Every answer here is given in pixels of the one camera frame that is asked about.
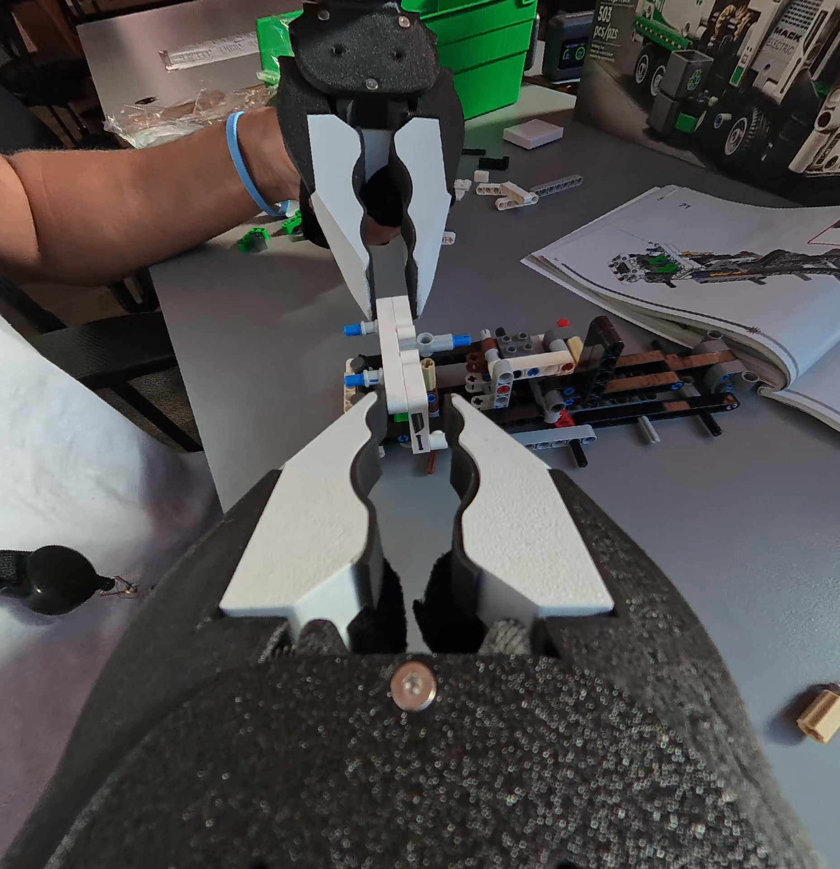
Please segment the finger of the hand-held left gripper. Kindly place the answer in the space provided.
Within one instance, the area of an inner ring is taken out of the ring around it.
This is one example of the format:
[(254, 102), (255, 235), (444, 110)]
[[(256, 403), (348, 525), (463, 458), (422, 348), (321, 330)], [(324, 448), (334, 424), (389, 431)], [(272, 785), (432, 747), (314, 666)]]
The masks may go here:
[(363, 139), (337, 115), (308, 115), (317, 222), (351, 295), (372, 314), (370, 254), (364, 240), (365, 210), (358, 190), (364, 181)]
[(403, 200), (405, 279), (416, 319), (436, 276), (451, 202), (436, 118), (414, 117), (394, 134), (393, 172)]

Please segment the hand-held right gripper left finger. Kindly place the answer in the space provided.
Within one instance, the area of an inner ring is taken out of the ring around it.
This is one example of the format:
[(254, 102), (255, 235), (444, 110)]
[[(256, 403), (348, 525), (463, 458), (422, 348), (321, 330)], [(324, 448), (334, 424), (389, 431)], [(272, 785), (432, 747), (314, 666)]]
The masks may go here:
[(295, 636), (328, 620), (349, 624), (382, 592), (383, 558), (371, 488), (387, 413), (372, 391), (286, 462), (220, 609), (286, 618)]

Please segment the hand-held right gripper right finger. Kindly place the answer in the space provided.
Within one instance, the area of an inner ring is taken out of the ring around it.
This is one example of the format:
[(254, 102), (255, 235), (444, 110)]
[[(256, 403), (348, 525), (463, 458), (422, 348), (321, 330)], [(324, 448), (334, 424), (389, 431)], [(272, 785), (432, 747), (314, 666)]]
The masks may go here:
[(607, 617), (614, 599), (570, 511), (562, 473), (467, 400), (449, 397), (450, 483), (460, 503), (450, 549), (456, 613), (489, 627)]

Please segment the lego truck chassis model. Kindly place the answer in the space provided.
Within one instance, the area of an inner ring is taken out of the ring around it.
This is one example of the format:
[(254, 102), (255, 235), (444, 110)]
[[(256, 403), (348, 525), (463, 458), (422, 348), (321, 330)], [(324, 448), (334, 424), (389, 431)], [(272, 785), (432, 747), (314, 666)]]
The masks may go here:
[(650, 443), (654, 423), (697, 417), (712, 436), (716, 416), (739, 407), (735, 391), (755, 385), (718, 332), (675, 353), (653, 349), (623, 353), (623, 342), (605, 315), (591, 320), (584, 339), (568, 320), (543, 334), (483, 329), (470, 334), (416, 331), (406, 297), (377, 303), (377, 320), (344, 328), (374, 335), (378, 353), (348, 361), (344, 409), (375, 388), (385, 394), (385, 442), (415, 454), (445, 449), (444, 400), (460, 396), (532, 450), (569, 449), (579, 468), (597, 429), (635, 425)]

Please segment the person's left forearm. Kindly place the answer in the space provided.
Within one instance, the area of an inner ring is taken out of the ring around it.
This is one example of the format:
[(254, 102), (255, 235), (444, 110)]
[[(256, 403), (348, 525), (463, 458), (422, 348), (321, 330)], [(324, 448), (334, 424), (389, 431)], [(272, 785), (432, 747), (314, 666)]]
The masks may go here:
[(140, 150), (0, 154), (0, 277), (105, 284), (258, 212), (223, 124)]

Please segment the white square lego plate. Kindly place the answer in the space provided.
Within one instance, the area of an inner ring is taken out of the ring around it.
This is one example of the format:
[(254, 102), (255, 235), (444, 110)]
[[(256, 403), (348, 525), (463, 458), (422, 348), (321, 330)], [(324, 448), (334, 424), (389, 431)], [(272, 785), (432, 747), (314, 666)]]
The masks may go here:
[(502, 140), (519, 148), (533, 150), (561, 140), (563, 134), (563, 127), (535, 118), (505, 128)]

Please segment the lego instruction booklet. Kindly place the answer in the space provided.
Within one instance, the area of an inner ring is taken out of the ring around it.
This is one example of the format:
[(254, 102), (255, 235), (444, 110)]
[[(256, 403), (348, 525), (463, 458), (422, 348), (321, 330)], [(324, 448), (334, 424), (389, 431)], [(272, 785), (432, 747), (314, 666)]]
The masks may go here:
[(668, 186), (523, 264), (670, 341), (720, 332), (762, 395), (840, 432), (840, 206), (762, 208)]

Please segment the lego set box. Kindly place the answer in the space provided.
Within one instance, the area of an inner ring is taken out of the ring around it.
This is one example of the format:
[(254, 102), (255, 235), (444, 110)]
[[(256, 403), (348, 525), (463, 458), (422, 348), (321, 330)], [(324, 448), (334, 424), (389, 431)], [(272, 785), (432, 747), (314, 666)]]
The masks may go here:
[(576, 118), (840, 204), (840, 1), (599, 2)]

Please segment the tan lego connector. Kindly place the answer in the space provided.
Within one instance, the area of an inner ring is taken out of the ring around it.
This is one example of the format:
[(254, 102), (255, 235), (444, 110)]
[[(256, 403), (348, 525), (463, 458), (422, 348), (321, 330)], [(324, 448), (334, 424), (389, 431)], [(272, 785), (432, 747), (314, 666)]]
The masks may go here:
[(840, 730), (840, 694), (822, 689), (799, 715), (796, 725), (809, 739), (826, 745)]

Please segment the person's left hand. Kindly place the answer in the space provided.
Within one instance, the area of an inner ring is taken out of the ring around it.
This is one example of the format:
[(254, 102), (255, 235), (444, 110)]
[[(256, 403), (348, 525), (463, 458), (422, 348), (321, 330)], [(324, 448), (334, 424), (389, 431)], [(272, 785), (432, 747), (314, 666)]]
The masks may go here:
[(285, 150), (276, 109), (245, 112), (237, 130), (245, 166), (262, 199), (268, 204), (298, 200), (301, 179)]

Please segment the blue wristband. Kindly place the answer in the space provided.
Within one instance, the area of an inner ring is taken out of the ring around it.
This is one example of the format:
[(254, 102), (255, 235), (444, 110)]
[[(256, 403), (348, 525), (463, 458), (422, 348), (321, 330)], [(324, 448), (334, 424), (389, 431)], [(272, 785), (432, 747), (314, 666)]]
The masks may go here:
[(233, 166), (246, 192), (258, 206), (259, 211), (276, 219), (284, 218), (288, 216), (290, 201), (280, 201), (275, 204), (268, 203), (252, 180), (251, 174), (245, 164), (238, 136), (238, 122), (242, 114), (242, 111), (234, 111), (228, 116), (226, 121), (226, 139)]

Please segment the green plastic bin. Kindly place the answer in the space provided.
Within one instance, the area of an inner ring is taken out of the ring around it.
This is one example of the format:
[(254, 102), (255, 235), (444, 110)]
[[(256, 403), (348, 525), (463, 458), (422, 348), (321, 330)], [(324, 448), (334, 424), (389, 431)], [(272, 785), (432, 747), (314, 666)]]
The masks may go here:
[(281, 74), (279, 59), (292, 57), (293, 49), (289, 27), (301, 10), (260, 17), (256, 21), (256, 34), (260, 55), (261, 72), (258, 78), (268, 87), (276, 88)]
[(536, 1), (402, 1), (437, 37), (442, 67), (466, 120), (515, 103), (535, 24)]

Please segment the clear plastic bag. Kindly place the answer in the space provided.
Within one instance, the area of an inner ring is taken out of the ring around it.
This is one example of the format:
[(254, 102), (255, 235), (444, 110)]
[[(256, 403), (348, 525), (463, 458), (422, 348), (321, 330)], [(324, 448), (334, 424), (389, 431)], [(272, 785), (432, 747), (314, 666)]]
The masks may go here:
[(163, 107), (124, 106), (105, 119), (106, 131), (133, 148), (149, 148), (225, 121), (234, 111), (250, 111), (269, 103), (274, 89), (265, 83), (239, 91), (202, 89), (194, 100)]

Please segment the grey flat box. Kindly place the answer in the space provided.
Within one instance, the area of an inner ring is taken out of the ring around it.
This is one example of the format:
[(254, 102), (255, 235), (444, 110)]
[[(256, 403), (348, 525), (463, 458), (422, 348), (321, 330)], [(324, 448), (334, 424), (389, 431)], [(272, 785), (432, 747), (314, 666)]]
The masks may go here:
[(175, 71), (165, 68), (162, 54), (251, 33), (258, 18), (295, 7), (293, 2), (196, 1), (79, 25), (103, 113), (118, 116), (137, 104), (148, 110), (193, 105), (200, 92), (201, 110), (240, 108), (243, 97), (232, 92), (263, 88), (257, 49), (234, 58), (221, 50), (220, 60)]

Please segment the person's white shirt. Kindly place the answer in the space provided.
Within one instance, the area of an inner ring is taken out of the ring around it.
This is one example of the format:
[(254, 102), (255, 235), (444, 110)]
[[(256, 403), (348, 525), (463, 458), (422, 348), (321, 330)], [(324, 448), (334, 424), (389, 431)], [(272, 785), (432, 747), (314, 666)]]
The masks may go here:
[(143, 597), (220, 516), (206, 458), (160, 444), (0, 315), (0, 549), (74, 549), (138, 595), (42, 616), (0, 601), (0, 858)]

